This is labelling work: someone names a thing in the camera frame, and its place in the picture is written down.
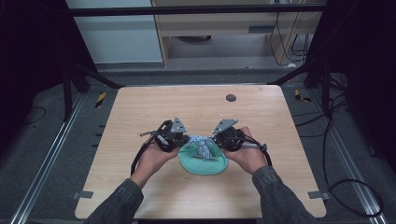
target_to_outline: cloth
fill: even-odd
[[[318,223],[296,195],[283,184],[273,167],[264,166],[257,170],[253,174],[253,184],[261,195],[265,224]],[[131,224],[142,201],[140,188],[131,179],[126,179],[84,223]]]
[[[216,175],[228,165],[228,159],[212,138],[200,135],[190,135],[177,155],[181,166],[194,175]]]

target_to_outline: hand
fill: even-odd
[[[251,136],[248,127],[241,128],[241,131],[246,136]],[[241,149],[231,152],[225,149],[222,150],[225,157],[238,163],[244,171],[253,175],[259,168],[267,165],[267,161],[262,155],[262,152],[254,147],[242,147]]]
[[[157,144],[150,144],[140,157],[136,170],[130,179],[136,183],[139,188],[143,188],[149,178],[157,173],[161,167],[177,156],[180,148],[175,148],[171,152],[163,152]]]

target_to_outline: person's right hand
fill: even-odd
[[[248,127],[241,128],[241,131],[246,136],[251,136]],[[238,163],[244,171],[253,175],[259,168],[267,165],[267,161],[262,155],[262,152],[254,147],[241,147],[235,152],[222,150],[225,157]]]

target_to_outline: forearm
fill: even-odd
[[[84,223],[132,223],[142,201],[141,189],[131,179],[126,179]]]
[[[317,223],[297,196],[285,186],[272,166],[253,174],[253,183],[261,195],[264,223]]]

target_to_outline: green fabric pouch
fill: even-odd
[[[178,152],[181,166],[193,175],[216,175],[227,168],[228,159],[209,138],[191,135],[190,141]]]

